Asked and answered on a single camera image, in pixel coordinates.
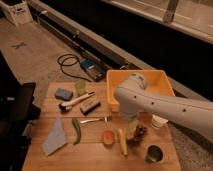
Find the gray floor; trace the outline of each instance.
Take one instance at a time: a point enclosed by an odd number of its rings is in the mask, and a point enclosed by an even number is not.
[[[0,19],[0,49],[20,82],[37,83],[35,104],[39,107],[42,106],[48,83],[76,81],[64,75],[56,62],[58,56],[75,52],[35,22],[17,28],[4,18]],[[68,68],[67,72],[86,77],[78,65]],[[212,171],[212,144],[201,142],[202,139],[191,131],[177,129],[173,124],[169,124],[169,127],[182,170]]]

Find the orange plastic bin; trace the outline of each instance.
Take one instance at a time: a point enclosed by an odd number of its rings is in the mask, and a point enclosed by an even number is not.
[[[162,95],[175,96],[172,86],[162,70],[109,70],[107,72],[107,102],[112,112],[118,112],[118,102],[113,94],[115,88],[132,73],[141,73],[147,79],[146,91]]]

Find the wooden cutting board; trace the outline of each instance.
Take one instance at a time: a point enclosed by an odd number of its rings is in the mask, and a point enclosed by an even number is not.
[[[105,83],[87,83],[87,92],[94,91],[96,95],[91,98],[97,98],[101,106],[84,116],[77,104],[66,114],[60,114],[58,104],[60,100],[55,99],[54,93],[57,88],[72,90],[75,96],[74,83],[51,83],[49,85],[46,98],[42,106],[42,112],[36,129],[34,131],[32,144],[29,147],[23,170],[78,170],[78,171],[131,171],[131,170],[149,170],[149,171],[180,171],[180,164],[172,142],[172,137],[167,125],[156,130],[151,127],[151,114],[142,113],[140,122],[147,127],[148,132],[142,143],[138,147],[128,148],[128,156],[124,157],[117,137],[117,129],[125,128],[126,121],[119,113],[112,113],[107,104],[106,84]],[[60,115],[63,128],[68,139],[68,144],[51,154],[45,156],[42,151],[42,143],[49,134],[56,120]],[[71,118],[84,120],[89,118],[99,118],[111,115],[112,120],[105,123],[103,121],[87,123],[81,125],[82,138],[80,144],[73,145],[76,139],[76,132],[71,124]],[[115,144],[111,148],[106,148],[101,142],[101,135],[104,130],[114,131]],[[157,163],[147,163],[145,156],[147,148],[150,145],[157,145],[163,151],[163,159]]]

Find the peeled banana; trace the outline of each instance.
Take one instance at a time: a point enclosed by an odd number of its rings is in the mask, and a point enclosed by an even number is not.
[[[124,156],[127,156],[127,143],[126,143],[126,131],[121,128],[118,128],[118,138],[120,142],[121,151]]]

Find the green vegetable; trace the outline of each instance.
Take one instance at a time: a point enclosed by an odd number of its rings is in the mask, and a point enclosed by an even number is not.
[[[81,127],[76,118],[72,118],[72,125],[74,126],[76,133],[77,133],[77,138],[76,138],[75,142],[73,143],[73,145],[76,145],[76,144],[80,143],[80,141],[81,141]]]

